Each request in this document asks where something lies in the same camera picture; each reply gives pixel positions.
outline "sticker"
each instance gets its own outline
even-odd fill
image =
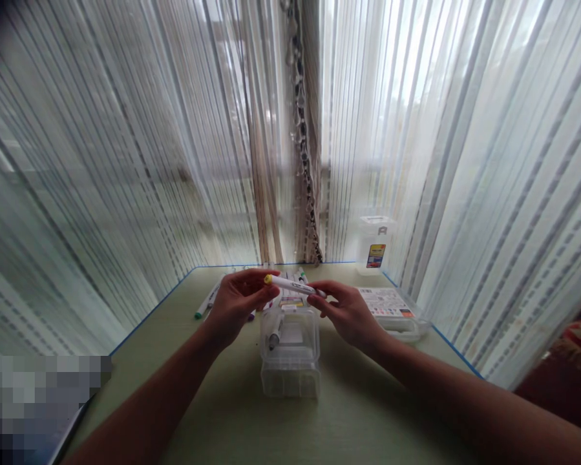
[[[366,268],[380,268],[383,264],[383,255],[385,255],[385,244],[372,244]]]

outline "striped curtain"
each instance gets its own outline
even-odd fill
[[[0,353],[107,354],[196,266],[303,259],[306,233],[285,228],[296,176],[276,168],[291,158],[290,103],[271,97],[281,13],[265,6],[5,9]],[[274,236],[284,248],[263,253]]]
[[[581,0],[42,0],[0,18],[0,353],[196,266],[353,260],[511,388],[581,305]]]
[[[511,388],[581,307],[581,1],[323,1],[321,237]]]

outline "clear plastic box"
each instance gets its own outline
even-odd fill
[[[386,265],[395,221],[386,216],[362,216],[358,223],[355,267],[359,274],[381,274]]]
[[[279,303],[260,319],[262,389],[269,397],[318,397],[321,346],[318,316],[306,306]],[[271,344],[271,336],[276,344]]]

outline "green table surface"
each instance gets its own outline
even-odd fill
[[[298,265],[277,269],[296,271]],[[193,315],[231,267],[196,268],[112,356],[111,379],[90,403],[67,454],[143,384],[187,338]],[[310,281],[388,287],[384,276],[361,276],[353,263],[305,266]],[[260,381],[258,315],[213,364],[178,425],[164,464],[438,464],[474,462],[470,448],[444,421],[385,370],[346,344],[320,320],[318,399],[268,398]],[[470,371],[435,330],[416,347]]]

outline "pixelated area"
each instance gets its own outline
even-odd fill
[[[111,377],[109,356],[0,356],[0,464],[44,464]]]

